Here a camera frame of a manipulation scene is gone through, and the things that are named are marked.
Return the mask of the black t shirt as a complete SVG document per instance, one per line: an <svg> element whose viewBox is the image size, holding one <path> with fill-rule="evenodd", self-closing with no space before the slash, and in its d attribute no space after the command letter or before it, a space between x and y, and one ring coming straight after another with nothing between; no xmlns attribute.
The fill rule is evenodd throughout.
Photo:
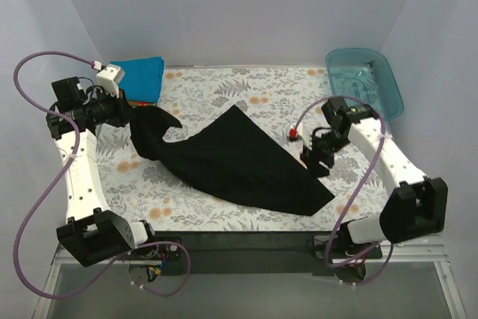
<svg viewBox="0 0 478 319"><path fill-rule="evenodd" d="M303 165L233 105L198 134L166 142L173 115L155 106L138 107L130 122L137 153L159 161L198 191L225 201L269 211L312 216L334 194Z"/></svg>

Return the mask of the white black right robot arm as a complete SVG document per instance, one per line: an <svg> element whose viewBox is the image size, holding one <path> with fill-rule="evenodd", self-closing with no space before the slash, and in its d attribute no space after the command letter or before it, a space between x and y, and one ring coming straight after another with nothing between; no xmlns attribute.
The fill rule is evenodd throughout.
<svg viewBox="0 0 478 319"><path fill-rule="evenodd" d="M442 232L448 195L445 181L429 177L405 156L371 105L357 100L350 106L347 100L332 96L317 101L329 126L308 131L297 120L288 139L302 142L301 161L315 177L329 175L335 153L354 145L369 162L364 177L376 173L388 200L378 215L350 221L339 218L326 246L352 258L367 244L399 244Z"/></svg>

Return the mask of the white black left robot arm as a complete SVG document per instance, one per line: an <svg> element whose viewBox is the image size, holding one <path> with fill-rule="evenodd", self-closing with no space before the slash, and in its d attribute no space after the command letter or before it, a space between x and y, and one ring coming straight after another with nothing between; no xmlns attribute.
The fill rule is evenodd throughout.
<svg viewBox="0 0 478 319"><path fill-rule="evenodd" d="M96 163L97 126L123 127L133 117L124 92L114 97L99 85L83 90L77 77L55 81L52 89L57 100L51 109L62 116L47 115L47 126L62 161L72 161L65 174L66 223L57 229L60 244L85 267L130 250L153 258L159 242L152 226L112 212Z"/></svg>

